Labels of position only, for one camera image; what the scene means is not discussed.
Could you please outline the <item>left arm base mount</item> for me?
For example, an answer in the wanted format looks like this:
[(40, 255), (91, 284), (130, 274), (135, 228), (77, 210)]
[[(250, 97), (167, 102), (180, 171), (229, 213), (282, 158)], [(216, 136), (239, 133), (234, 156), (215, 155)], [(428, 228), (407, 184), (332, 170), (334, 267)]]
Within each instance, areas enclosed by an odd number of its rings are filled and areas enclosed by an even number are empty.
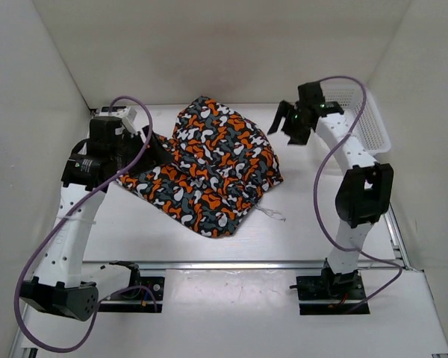
[(137, 263), (112, 261), (100, 267), (93, 282), (101, 313), (161, 313), (165, 275), (142, 271)]

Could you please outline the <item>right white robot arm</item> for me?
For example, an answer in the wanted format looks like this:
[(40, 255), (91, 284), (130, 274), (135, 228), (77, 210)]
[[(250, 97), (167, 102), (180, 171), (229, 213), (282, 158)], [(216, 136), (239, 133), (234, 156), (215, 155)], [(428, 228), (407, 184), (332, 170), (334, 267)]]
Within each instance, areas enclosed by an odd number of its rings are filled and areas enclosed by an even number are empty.
[(337, 298), (357, 280), (358, 259), (368, 233), (390, 206), (394, 171), (379, 163), (353, 133), (364, 114), (367, 96), (352, 123), (336, 101), (328, 101), (319, 81), (298, 87), (295, 104), (281, 101), (269, 129), (282, 131), (291, 145), (307, 145), (311, 134), (329, 147), (325, 161), (335, 159), (343, 179), (335, 197), (340, 219), (336, 236), (320, 229), (333, 246), (321, 271), (320, 288), (329, 298)]

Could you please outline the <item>orange camouflage shorts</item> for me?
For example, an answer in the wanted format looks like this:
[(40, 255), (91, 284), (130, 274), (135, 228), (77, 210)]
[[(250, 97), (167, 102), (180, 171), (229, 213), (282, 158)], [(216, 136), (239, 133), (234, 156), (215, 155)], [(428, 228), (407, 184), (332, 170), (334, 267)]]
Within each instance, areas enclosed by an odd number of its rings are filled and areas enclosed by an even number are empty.
[(234, 234), (264, 194), (283, 182), (264, 132), (217, 100), (200, 96), (158, 141), (173, 160), (118, 178), (123, 188), (211, 238)]

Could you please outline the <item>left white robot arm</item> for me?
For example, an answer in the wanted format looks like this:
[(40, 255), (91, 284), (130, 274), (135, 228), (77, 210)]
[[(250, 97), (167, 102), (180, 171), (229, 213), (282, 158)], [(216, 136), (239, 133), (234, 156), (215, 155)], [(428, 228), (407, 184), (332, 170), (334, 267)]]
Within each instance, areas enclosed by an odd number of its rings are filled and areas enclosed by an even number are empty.
[(15, 299), (40, 313), (87, 321), (101, 299), (139, 295), (137, 264), (113, 261), (85, 276), (84, 252), (110, 184), (170, 160), (151, 125), (138, 130), (127, 116), (92, 119), (88, 137), (73, 147), (63, 170), (55, 226), (37, 249), (42, 259), (31, 278), (20, 275)]

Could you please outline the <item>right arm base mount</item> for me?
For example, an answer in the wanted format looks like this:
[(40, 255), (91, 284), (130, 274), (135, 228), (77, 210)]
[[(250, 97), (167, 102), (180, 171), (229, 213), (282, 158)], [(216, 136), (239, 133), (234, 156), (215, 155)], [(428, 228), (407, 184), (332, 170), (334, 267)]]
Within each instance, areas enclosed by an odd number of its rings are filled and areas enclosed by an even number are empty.
[(300, 275), (289, 286), (296, 290), (300, 315), (369, 315), (370, 308), (358, 270), (335, 274), (327, 261), (319, 275)]

